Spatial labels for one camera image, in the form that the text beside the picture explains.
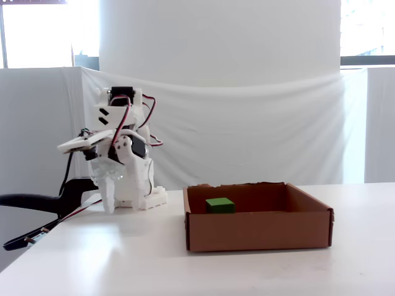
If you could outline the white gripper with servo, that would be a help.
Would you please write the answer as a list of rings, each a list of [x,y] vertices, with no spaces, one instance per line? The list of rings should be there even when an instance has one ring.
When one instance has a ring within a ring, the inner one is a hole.
[[[148,167],[145,141],[135,135],[121,135],[114,143],[105,139],[96,146],[97,156],[90,161],[91,179],[98,182],[99,193],[106,213],[115,210],[115,183],[143,182]]]

